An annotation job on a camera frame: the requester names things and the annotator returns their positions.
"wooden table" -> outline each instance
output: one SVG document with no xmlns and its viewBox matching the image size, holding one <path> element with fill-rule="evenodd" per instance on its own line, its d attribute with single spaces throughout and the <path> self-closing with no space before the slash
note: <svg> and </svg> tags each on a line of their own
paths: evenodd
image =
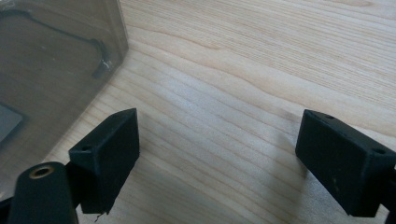
<svg viewBox="0 0 396 224">
<path fill-rule="evenodd" d="M 130 51 L 47 161 L 138 110 L 141 157 L 97 223 L 348 217 L 294 154 L 305 108 L 396 148 L 396 2 L 121 0 Z M 96 216 L 79 216 L 92 223 Z"/>
</svg>

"screw hole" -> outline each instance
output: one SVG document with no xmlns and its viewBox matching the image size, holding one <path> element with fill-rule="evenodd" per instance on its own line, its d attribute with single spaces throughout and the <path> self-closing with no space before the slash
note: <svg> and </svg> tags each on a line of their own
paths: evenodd
<svg viewBox="0 0 396 224">
<path fill-rule="evenodd" d="M 373 151 L 378 154 L 385 154 L 385 150 L 381 148 L 373 148 Z"/>
<path fill-rule="evenodd" d="M 52 166 L 42 166 L 34 169 L 30 174 L 29 177 L 32 179 L 39 179 L 44 176 L 50 175 L 54 171 Z"/>
<path fill-rule="evenodd" d="M 91 148 L 92 148 L 91 145 L 83 146 L 83 147 L 81 148 L 81 151 L 88 151 L 88 150 L 91 150 Z"/>
</svg>

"wood grain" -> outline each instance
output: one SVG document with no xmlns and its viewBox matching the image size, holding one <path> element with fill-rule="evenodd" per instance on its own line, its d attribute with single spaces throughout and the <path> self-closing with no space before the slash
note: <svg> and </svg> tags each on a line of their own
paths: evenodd
<svg viewBox="0 0 396 224">
<path fill-rule="evenodd" d="M 136 107 L 141 157 L 98 223 L 383 223 L 299 163 L 305 108 L 396 148 L 396 2 L 121 0 L 130 51 L 46 161 Z M 96 216 L 79 216 L 92 223 Z"/>
</svg>

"clear plastic cover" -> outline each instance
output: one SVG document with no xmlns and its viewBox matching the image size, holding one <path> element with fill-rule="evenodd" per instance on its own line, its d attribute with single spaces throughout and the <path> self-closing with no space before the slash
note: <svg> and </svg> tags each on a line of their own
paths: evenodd
<svg viewBox="0 0 396 224">
<path fill-rule="evenodd" d="M 44 159 L 127 50 L 118 0 L 0 1 L 0 200 Z"/>
</svg>

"light wood surface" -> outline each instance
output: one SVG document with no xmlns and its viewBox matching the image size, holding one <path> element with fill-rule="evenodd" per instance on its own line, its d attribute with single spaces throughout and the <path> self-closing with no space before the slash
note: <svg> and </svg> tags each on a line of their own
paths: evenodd
<svg viewBox="0 0 396 224">
<path fill-rule="evenodd" d="M 305 108 L 396 148 L 396 2 L 121 0 L 130 51 L 46 161 L 138 110 L 141 157 L 97 223 L 348 217 L 294 154 Z M 93 223 L 96 216 L 79 216 Z"/>
</svg>

